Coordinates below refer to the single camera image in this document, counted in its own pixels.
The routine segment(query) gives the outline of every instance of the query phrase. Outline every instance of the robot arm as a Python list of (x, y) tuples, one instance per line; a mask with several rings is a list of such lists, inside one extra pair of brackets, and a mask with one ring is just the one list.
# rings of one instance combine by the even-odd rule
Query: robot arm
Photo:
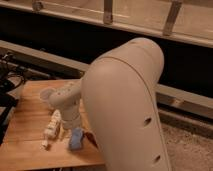
[(72, 128), (82, 93), (109, 171), (171, 171), (155, 98), (163, 64), (157, 44), (133, 39), (97, 58), (77, 84), (51, 94), (50, 104)]

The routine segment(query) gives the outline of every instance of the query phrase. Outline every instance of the black cable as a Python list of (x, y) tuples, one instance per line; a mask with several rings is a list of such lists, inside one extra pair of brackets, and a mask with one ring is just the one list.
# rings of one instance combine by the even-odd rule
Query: black cable
[(9, 75), (6, 76), (7, 79), (9, 79), (9, 78), (14, 78), (14, 77), (19, 77), (19, 78), (20, 78), (20, 81), (19, 81), (19, 83), (18, 83), (17, 85), (15, 85), (15, 87), (14, 87), (12, 90), (18, 88), (19, 86), (21, 86), (21, 84), (24, 84), (24, 83), (26, 82), (25, 77), (22, 76), (22, 75), (18, 75), (18, 74), (9, 74)]

